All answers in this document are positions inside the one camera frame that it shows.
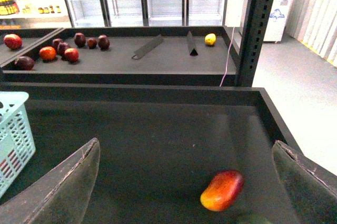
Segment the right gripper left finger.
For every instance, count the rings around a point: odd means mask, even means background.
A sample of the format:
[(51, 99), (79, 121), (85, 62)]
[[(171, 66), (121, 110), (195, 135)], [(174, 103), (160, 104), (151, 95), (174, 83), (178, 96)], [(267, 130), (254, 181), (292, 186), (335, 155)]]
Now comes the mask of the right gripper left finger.
[(81, 223), (99, 164), (100, 142), (93, 138), (1, 205), (1, 223)]

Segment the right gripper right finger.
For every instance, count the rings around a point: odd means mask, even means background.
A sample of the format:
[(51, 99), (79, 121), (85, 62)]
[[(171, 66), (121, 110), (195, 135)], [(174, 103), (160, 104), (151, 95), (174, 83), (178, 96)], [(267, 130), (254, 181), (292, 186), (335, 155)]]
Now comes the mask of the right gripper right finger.
[(300, 223), (336, 223), (336, 175), (280, 140), (272, 159)]

